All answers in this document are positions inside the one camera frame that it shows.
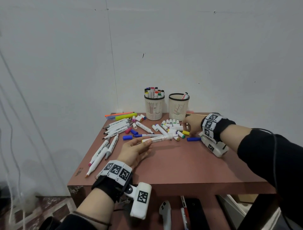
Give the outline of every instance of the floor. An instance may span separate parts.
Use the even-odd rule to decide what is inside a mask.
[[[64,218],[76,210],[76,206],[70,197],[40,197],[36,208],[31,213],[25,214],[26,230],[39,229],[42,222],[49,216],[63,221]],[[13,208],[11,225],[9,225],[10,208],[5,208],[0,217],[1,230],[22,230],[23,217],[22,210]]]

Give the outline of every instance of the black phone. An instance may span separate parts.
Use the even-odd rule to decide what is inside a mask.
[[[197,198],[185,198],[191,230],[210,230],[201,202]]]

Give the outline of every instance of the forearm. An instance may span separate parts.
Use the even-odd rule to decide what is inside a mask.
[[[78,207],[77,212],[104,223],[110,223],[114,210],[113,200],[101,189],[95,188]]]
[[[220,138],[233,151],[237,152],[241,141],[251,132],[251,128],[240,125],[229,125],[221,134]]]

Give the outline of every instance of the wall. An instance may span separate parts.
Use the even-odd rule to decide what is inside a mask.
[[[3,0],[0,48],[50,149],[0,61],[0,82],[41,156],[4,101],[22,189],[66,194],[56,172],[67,183],[104,114],[144,111],[147,86],[187,91],[190,110],[302,143],[302,9],[298,0]],[[0,127],[16,182],[2,113]]]

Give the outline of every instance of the white mesh cup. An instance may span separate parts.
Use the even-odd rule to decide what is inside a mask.
[[[181,100],[183,93],[172,93],[169,98],[169,118],[182,121],[185,119],[189,97]]]
[[[160,120],[162,118],[162,109],[165,96],[161,98],[148,98],[144,95],[144,98],[147,119]]]

